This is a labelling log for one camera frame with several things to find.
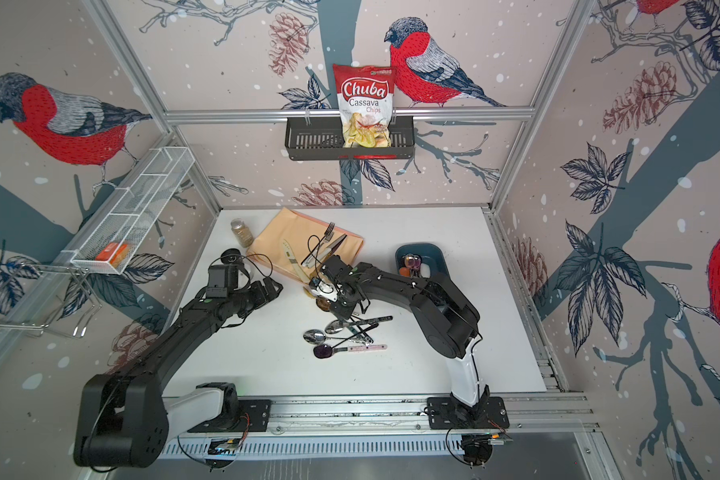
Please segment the gold spoon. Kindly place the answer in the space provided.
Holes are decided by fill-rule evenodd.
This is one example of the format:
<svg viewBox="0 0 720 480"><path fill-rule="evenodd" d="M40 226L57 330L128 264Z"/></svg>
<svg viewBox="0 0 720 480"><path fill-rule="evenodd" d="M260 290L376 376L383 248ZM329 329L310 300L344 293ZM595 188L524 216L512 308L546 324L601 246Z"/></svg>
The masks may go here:
<svg viewBox="0 0 720 480"><path fill-rule="evenodd" d="M324 312L330 312L332 302L326 298L318 297L316 299L316 305L320 310Z"/></svg>

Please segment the rainbow purple spoon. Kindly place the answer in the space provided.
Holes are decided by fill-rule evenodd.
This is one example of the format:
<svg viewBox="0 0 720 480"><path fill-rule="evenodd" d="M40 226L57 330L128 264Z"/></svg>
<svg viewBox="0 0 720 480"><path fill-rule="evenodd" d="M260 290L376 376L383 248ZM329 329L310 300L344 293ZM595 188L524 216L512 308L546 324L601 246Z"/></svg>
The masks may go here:
<svg viewBox="0 0 720 480"><path fill-rule="evenodd" d="M406 254L403 257L403 263L409 271L419 271L422 265L422 258L416 254Z"/></svg>

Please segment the teal plastic storage box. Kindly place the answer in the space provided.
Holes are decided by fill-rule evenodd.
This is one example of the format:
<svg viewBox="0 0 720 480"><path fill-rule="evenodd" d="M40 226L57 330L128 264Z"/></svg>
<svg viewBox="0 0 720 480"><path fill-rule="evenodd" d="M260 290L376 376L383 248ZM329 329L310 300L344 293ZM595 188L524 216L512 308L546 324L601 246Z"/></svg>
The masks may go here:
<svg viewBox="0 0 720 480"><path fill-rule="evenodd" d="M429 278L435 274L450 275L443 251L435 244L420 242L404 244L395 251L397 269L406 268L405 258L409 255L420 258L419 275Z"/></svg>

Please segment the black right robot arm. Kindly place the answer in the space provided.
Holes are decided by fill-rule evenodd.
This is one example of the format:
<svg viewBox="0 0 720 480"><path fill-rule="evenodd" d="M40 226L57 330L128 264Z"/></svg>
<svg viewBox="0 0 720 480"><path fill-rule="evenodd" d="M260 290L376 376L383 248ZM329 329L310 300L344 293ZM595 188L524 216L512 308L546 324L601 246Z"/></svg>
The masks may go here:
<svg viewBox="0 0 720 480"><path fill-rule="evenodd" d="M474 348L482 340L480 314L448 275L405 277L333 255L317 276L332 287L330 312L340 320L366 312L374 301L409 311L430 347L447 359L451 396L465 407L479 403L483 388Z"/></svg>

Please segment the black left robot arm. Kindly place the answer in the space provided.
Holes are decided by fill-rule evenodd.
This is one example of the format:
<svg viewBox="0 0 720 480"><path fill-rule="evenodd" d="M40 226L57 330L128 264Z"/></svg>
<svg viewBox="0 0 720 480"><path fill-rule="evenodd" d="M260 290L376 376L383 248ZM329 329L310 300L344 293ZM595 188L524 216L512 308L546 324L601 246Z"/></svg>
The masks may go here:
<svg viewBox="0 0 720 480"><path fill-rule="evenodd" d="M178 399L163 399L174 374L229 318L246 319L282 292L282 285L269 276L238 286L241 270L236 264L211 266L207 286L163 335L119 369L85 384L73 449L76 465L101 473L145 468L169 440L196 426L218 422L249 428L250 417L232 383L206 383Z"/></svg>

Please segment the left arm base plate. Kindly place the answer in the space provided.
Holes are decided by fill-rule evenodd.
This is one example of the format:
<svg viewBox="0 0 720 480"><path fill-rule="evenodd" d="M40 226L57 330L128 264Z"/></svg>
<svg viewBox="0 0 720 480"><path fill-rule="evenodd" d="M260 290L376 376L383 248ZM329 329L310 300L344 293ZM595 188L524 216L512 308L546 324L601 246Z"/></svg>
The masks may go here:
<svg viewBox="0 0 720 480"><path fill-rule="evenodd" d="M269 399L238 399L232 410L224 407L213 419L206 420L189 433L260 433L268 428L273 402Z"/></svg>

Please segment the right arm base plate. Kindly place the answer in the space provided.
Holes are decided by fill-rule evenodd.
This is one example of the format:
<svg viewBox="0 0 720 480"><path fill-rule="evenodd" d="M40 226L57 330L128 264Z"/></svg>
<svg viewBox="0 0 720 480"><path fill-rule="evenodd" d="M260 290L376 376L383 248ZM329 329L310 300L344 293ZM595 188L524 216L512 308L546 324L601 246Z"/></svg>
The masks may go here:
<svg viewBox="0 0 720 480"><path fill-rule="evenodd" d="M424 408L432 430L474 430L510 427L507 408L501 397L485 397L475 406L465 406L454 397L430 397Z"/></svg>

